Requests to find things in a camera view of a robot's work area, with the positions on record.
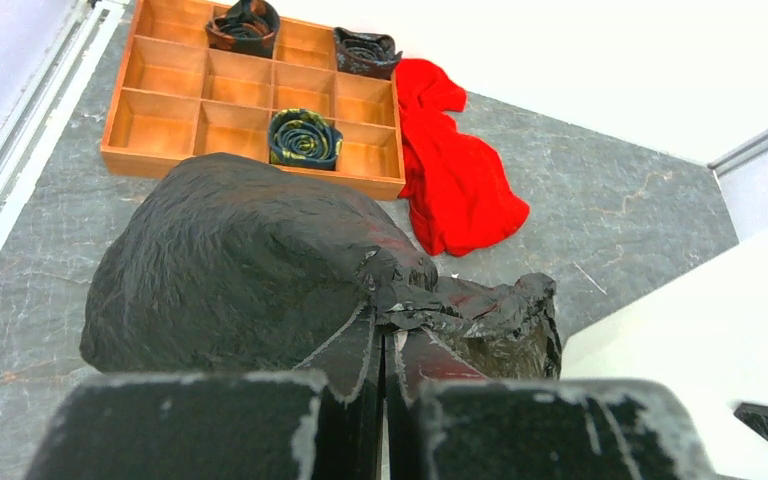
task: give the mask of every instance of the gray marble floor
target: gray marble floor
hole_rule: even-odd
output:
[[[126,23],[0,254],[0,480],[21,476],[57,404],[93,373],[78,355],[88,284],[154,186],[110,176],[98,154]],[[533,213],[501,245],[437,258],[440,270],[485,284],[548,273],[565,336],[736,243],[704,168],[477,95],[458,121],[499,150]],[[385,208],[410,231],[404,203]]]

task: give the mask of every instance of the red cloth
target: red cloth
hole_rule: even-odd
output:
[[[429,255],[463,256],[513,235],[529,207],[511,192],[499,154],[458,133],[446,111],[462,112],[466,91],[428,60],[396,67],[405,188],[416,238]]]

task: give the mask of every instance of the wooden organizer tray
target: wooden organizer tray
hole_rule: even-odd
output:
[[[343,134],[336,169],[277,168],[397,198],[405,170],[395,78],[337,72],[331,28],[283,17],[272,59],[209,49],[204,25],[228,8],[139,1],[101,141],[108,170],[162,178],[213,152],[268,163],[272,115],[307,108]]]

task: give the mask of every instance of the empty compartment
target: empty compartment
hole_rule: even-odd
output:
[[[205,56],[200,48],[134,38],[123,86],[198,98]]]
[[[394,128],[351,122],[337,122],[343,134],[343,149],[337,171],[358,177],[401,178],[399,144]]]
[[[109,146],[158,156],[191,153],[198,100],[123,89],[115,108]]]
[[[275,64],[275,99],[272,108],[306,108],[334,116],[334,72]]]
[[[137,20],[136,34],[168,42],[207,47],[204,26],[213,14],[207,3],[147,0]]]
[[[278,43],[275,45],[275,60],[336,70],[335,51],[334,35],[330,28],[281,19]]]
[[[269,108],[272,103],[272,62],[262,58],[210,50],[204,98],[237,105]]]
[[[203,102],[194,153],[227,152],[265,163],[269,159],[268,127],[268,110]]]
[[[336,117],[350,122],[396,126],[393,84],[338,73]]]

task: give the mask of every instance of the rolled necktie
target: rolled necktie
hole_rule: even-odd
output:
[[[390,35],[357,33],[337,27],[334,42],[337,70],[343,73],[389,80],[402,61],[402,52],[396,53],[396,42]]]
[[[272,58],[281,17],[264,0],[240,0],[204,29],[210,48]]]
[[[334,170],[343,134],[322,115],[300,108],[282,110],[269,123],[269,163]]]

